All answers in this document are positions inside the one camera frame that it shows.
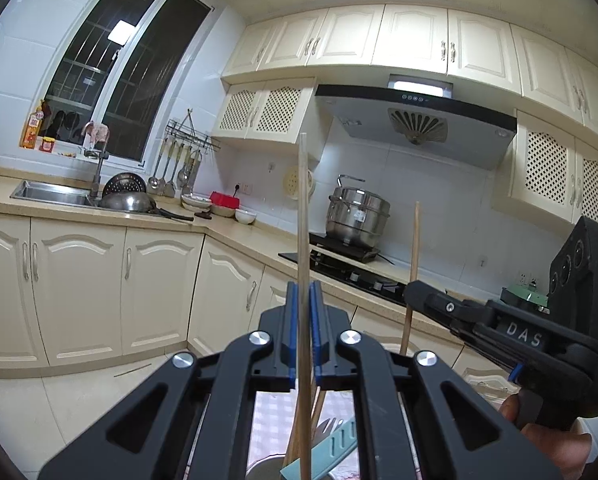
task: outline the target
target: stainless steel pot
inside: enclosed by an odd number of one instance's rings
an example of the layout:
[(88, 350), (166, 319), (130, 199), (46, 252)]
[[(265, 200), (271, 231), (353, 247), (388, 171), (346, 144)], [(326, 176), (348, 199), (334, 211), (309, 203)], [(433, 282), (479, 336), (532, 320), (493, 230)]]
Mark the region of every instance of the stainless steel pot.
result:
[(353, 176), (339, 175), (339, 186), (329, 197), (326, 233), (345, 244), (373, 249), (390, 217), (390, 203), (364, 189), (343, 187), (342, 178), (365, 182)]

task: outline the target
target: finger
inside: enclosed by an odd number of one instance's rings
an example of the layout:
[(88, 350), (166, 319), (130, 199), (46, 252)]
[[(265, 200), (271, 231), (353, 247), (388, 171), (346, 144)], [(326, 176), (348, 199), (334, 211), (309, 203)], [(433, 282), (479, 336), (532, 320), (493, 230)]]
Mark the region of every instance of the finger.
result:
[(527, 424), (521, 431), (561, 469), (565, 478), (578, 478), (592, 449), (592, 436)]
[(508, 399), (504, 400), (499, 408), (499, 413), (510, 422), (516, 420), (516, 416), (519, 414), (519, 397), (517, 394), (511, 395)]

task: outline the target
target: red container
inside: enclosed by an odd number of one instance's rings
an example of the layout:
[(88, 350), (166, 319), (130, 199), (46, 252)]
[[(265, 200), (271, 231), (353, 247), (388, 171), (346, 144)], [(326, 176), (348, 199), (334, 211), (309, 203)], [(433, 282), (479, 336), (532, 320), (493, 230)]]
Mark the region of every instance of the red container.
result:
[(217, 191), (213, 191), (210, 195), (210, 202), (215, 205), (229, 207), (230, 209), (239, 209), (239, 199), (237, 197), (219, 193)]

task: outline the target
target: window frame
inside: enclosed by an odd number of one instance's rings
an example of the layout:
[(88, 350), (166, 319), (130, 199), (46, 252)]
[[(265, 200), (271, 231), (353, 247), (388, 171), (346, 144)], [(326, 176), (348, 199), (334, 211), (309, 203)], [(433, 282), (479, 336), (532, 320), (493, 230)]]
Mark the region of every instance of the window frame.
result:
[[(129, 158), (123, 158), (120, 156), (110, 155), (108, 160), (105, 162), (105, 166), (109, 168), (119, 169), (119, 170), (135, 170), (145, 174), (150, 172), (149, 168), (154, 164), (156, 160), (156, 151), (158, 147), (158, 142), (161, 140), (161, 134), (163, 133), (167, 121), (169, 119), (169, 114), (172, 109), (172, 105), (174, 104), (175, 98), (179, 90), (181, 89), (181, 85), (183, 84), (184, 76), (188, 73), (188, 69), (192, 64), (196, 54), (199, 51), (202, 43), (204, 43), (205, 39), (207, 38), (210, 30), (215, 25), (219, 14), (221, 12), (216, 12), (217, 10), (223, 10), (225, 7), (220, 0), (198, 0), (205, 6), (210, 8), (210, 12), (208, 12), (207, 16), (205, 17), (204, 21), (201, 23), (201, 26), (198, 28), (195, 36), (193, 37), (190, 44), (186, 47), (175, 72), (170, 79), (168, 86), (166, 87), (166, 91), (163, 94), (163, 98), (161, 99), (161, 104), (157, 108), (157, 112), (153, 119), (153, 124), (148, 134), (148, 139), (146, 140), (146, 145), (144, 146), (144, 154), (141, 161), (131, 160)], [(79, 28), (83, 25), (84, 21), (95, 7), (95, 5), (99, 2), (99, 0), (89, 0), (88, 4), (84, 6), (82, 12), (79, 15), (79, 18), (75, 20), (73, 26), (67, 31), (65, 34), (61, 44), (57, 47), (55, 51), (55, 55), (53, 56), (51, 62), (46, 68), (44, 76), (39, 84), (38, 91), (36, 94), (35, 99), (31, 104), (30, 110), (31, 112), (37, 108), (37, 104), (40, 100), (42, 100), (45, 95), (46, 91), (48, 90), (48, 86), (50, 85), (59, 64), (61, 63), (64, 55), (70, 46), (71, 41), (77, 34)], [(134, 48), (137, 46), (139, 41), (141, 40), (143, 34), (148, 29), (148, 26), (153, 21), (154, 17), (157, 15), (163, 4), (166, 0), (155, 0), (148, 10), (144, 13), (141, 20), (137, 24), (137, 28), (126, 42), (126, 44), (120, 49), (118, 60), (115, 62), (104, 86), (102, 87), (102, 92), (100, 93), (99, 97), (97, 98), (97, 102), (95, 102), (94, 108), (92, 110), (92, 120), (93, 121), (101, 121), (105, 114), (106, 108), (108, 107), (108, 103), (112, 97), (112, 93), (119, 82), (119, 78), (130, 60), (130, 56), (132, 55)], [(62, 148), (64, 151), (72, 151), (76, 152), (76, 160), (81, 162), (88, 162), (91, 164), (96, 164), (95, 160), (90, 158), (84, 157), (82, 155), (82, 147), (83, 145), (73, 144), (72, 142), (65, 142), (62, 140), (56, 141), (56, 146), (58, 148)]]

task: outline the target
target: range hood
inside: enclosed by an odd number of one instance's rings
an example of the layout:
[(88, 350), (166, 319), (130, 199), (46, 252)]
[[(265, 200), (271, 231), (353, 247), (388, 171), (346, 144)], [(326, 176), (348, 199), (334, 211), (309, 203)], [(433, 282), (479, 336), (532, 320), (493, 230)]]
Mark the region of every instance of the range hood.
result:
[(516, 135), (516, 118), (446, 97), (354, 85), (319, 85), (317, 102), (348, 134), (414, 147), (494, 170)]

